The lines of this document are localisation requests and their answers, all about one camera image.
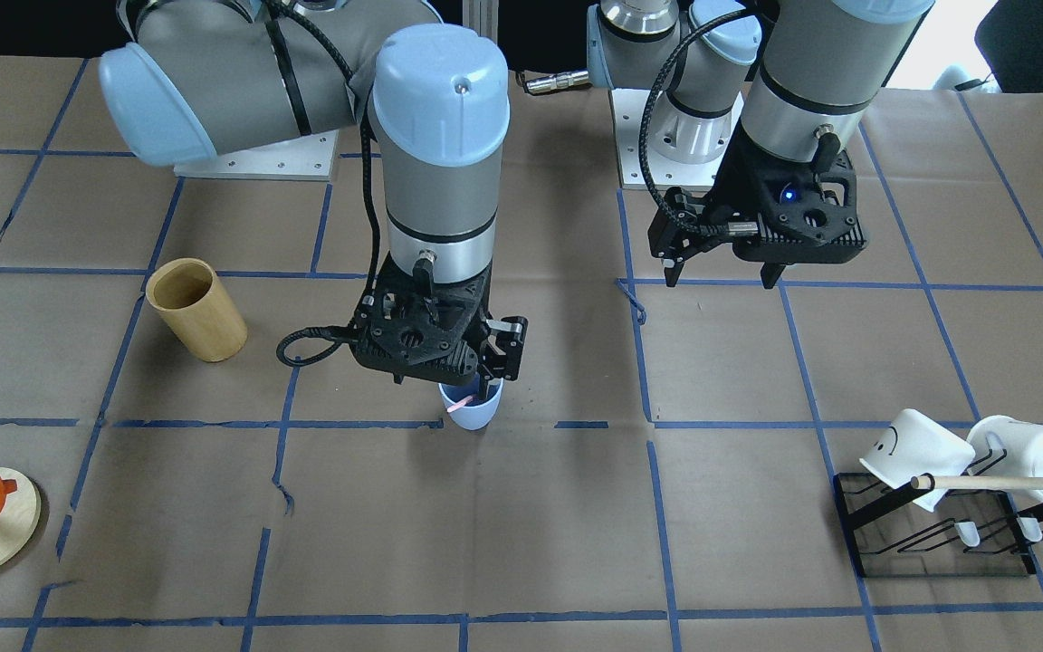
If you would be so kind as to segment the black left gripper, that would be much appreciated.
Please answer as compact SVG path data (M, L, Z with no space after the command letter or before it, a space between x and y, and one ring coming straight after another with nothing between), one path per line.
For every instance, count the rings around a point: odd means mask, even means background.
M731 222L757 226L733 240L739 259L765 265L766 288L793 264L845 264L866 249L856 210L856 171L836 132L814 138L811 160L773 156L735 128L704 199L670 188L648 227L650 253L676 286L684 263L732 240Z

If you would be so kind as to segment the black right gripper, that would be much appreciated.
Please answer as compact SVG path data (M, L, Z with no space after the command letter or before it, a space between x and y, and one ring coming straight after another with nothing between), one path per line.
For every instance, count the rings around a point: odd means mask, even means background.
M374 301L359 308L353 359L368 369L458 387L477 369L477 397L488 399L490 381L519 376L529 325L524 315L498 321L487 312L490 273L488 265L462 282L436 284L427 298L388 257Z

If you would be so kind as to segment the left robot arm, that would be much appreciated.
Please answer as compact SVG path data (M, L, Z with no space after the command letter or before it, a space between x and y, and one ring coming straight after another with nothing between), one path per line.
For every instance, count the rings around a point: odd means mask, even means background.
M730 245L773 288L868 239L847 143L930 1L600 1L590 83L641 91L633 153L664 281Z

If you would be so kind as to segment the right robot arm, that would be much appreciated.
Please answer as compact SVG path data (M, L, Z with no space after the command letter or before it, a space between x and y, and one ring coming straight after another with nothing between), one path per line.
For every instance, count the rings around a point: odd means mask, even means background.
M129 41L100 87L134 156L187 164L355 125L372 232L348 325L299 340L360 366L493 399L517 379L527 321L490 313L503 144L498 45L426 1L120 1Z

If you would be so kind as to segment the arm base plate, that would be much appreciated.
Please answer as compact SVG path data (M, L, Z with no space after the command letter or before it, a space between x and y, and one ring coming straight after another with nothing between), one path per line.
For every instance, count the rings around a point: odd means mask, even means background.
M646 189L638 154L642 110L649 91L613 88L609 91L613 114L618 180L624 189ZM700 119L672 106L666 98L655 101L646 137L646 162L658 188L678 186L704 191L711 188L742 112L738 92L727 114Z
M336 129L174 166L178 177L203 180L330 182Z

